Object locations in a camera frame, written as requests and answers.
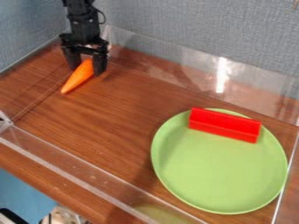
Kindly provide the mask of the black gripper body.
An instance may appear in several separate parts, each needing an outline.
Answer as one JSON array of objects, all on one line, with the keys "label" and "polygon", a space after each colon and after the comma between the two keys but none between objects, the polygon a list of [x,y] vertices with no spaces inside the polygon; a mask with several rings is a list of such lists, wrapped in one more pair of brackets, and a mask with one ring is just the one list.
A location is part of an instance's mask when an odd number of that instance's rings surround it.
[{"label": "black gripper body", "polygon": [[109,56],[109,42],[101,37],[97,17],[70,17],[70,32],[61,35],[61,42],[66,57]]}]

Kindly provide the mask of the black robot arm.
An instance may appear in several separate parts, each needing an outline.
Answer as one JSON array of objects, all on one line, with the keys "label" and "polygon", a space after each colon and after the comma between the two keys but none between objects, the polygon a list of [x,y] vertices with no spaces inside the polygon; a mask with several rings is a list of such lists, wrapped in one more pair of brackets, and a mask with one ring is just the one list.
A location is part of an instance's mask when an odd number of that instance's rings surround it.
[{"label": "black robot arm", "polygon": [[101,37],[99,14],[103,12],[94,6],[95,0],[62,0],[67,8],[70,33],[61,35],[61,48],[70,65],[75,70],[82,63],[82,54],[93,59],[91,70],[95,76],[107,71],[109,42]]}]

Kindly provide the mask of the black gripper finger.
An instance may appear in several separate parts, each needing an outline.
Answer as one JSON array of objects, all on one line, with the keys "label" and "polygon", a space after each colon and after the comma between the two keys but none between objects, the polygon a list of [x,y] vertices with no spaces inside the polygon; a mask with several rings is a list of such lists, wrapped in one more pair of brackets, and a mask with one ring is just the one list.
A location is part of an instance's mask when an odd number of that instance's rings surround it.
[{"label": "black gripper finger", "polygon": [[94,74],[101,76],[109,67],[109,54],[106,52],[95,52],[93,54]]},{"label": "black gripper finger", "polygon": [[70,69],[75,70],[82,63],[82,50],[78,47],[67,47],[62,48],[66,60],[70,65]]}]

